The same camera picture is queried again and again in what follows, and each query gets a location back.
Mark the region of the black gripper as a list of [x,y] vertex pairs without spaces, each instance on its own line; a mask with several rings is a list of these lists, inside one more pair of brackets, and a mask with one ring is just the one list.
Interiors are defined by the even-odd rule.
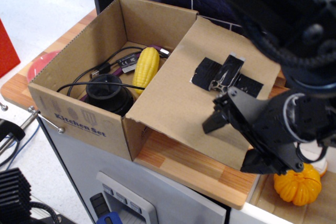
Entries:
[[203,123],[208,134],[230,124],[250,143],[240,171],[251,174],[301,172],[303,161],[296,153],[297,138],[285,118],[287,105],[303,94],[286,91],[268,100],[258,100],[231,87],[214,100],[215,112]]

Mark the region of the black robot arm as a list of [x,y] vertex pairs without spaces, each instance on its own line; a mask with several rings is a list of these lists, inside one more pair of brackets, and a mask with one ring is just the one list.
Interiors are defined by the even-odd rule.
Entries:
[[290,89],[258,100],[214,81],[222,93],[203,123],[209,133],[226,124],[252,145],[241,171],[300,172],[310,163],[300,144],[316,141],[324,157],[335,147],[335,0],[226,0],[255,47],[280,64]]

